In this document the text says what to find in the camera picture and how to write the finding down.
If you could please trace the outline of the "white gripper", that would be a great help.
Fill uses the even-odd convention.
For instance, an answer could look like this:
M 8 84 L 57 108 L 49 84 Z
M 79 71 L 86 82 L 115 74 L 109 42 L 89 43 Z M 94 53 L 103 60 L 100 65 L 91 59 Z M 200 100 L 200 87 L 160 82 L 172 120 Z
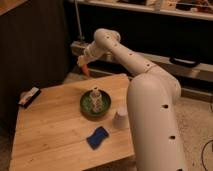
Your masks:
M 80 55 L 77 59 L 77 64 L 82 67 L 86 63 L 93 62 L 101 57 L 101 49 L 95 42 L 89 44 L 83 51 L 83 55 Z

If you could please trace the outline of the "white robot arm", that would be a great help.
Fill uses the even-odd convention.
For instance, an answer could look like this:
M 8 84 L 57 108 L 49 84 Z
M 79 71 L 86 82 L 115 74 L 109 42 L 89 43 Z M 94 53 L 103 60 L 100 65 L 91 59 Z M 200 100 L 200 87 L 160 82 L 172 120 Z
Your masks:
M 78 64 L 88 64 L 109 52 L 132 74 L 126 103 L 137 171 L 188 171 L 174 111 L 181 96 L 179 81 L 120 40 L 114 30 L 97 29 Z

